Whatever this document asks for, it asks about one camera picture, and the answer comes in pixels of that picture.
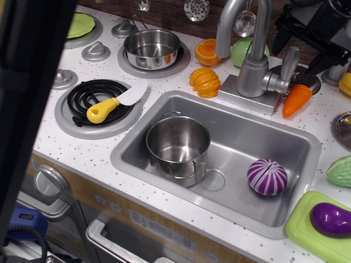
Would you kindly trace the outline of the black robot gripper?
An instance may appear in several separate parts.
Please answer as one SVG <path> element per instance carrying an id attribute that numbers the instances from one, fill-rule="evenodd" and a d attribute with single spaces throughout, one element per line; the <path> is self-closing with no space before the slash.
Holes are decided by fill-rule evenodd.
<path id="1" fill-rule="evenodd" d="M 305 74 L 316 76 L 332 66 L 348 63 L 350 36 L 345 26 L 350 22 L 350 1 L 291 1 L 275 20 L 278 30 L 271 51 L 277 56 L 292 36 L 306 42 L 319 53 Z"/>

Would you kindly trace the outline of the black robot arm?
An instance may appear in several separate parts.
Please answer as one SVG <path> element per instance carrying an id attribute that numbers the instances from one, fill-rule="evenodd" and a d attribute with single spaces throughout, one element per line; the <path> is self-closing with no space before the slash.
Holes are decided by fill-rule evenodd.
<path id="1" fill-rule="evenodd" d="M 275 20 L 278 30 L 272 45 L 277 55 L 292 36 L 306 42 L 319 53 L 309 64 L 307 74 L 315 76 L 350 59 L 350 1 L 292 1 Z"/>

